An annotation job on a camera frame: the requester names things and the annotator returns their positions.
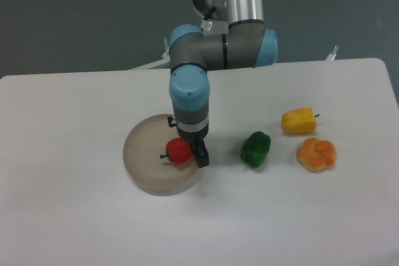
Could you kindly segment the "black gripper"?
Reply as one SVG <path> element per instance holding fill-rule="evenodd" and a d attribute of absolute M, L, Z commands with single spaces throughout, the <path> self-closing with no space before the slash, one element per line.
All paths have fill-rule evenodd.
<path fill-rule="evenodd" d="M 179 121 L 175 116 L 167 116 L 168 126 L 175 127 L 179 136 L 190 143 L 190 148 L 199 168 L 209 166 L 209 154 L 204 138 L 209 132 L 209 116 L 199 123 L 187 124 Z"/>

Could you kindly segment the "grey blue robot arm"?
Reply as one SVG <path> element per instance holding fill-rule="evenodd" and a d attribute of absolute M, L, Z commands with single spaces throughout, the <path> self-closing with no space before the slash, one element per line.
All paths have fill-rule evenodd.
<path fill-rule="evenodd" d="M 184 24 L 170 34 L 169 93 L 174 115 L 170 127 L 190 144 L 198 167 L 209 165 L 204 138 L 209 128 L 209 70 L 240 69 L 272 65 L 278 45 L 274 30 L 264 25 L 262 0 L 205 0 L 202 15 L 216 20 L 217 11 L 227 31 L 206 34 L 205 27 Z"/>

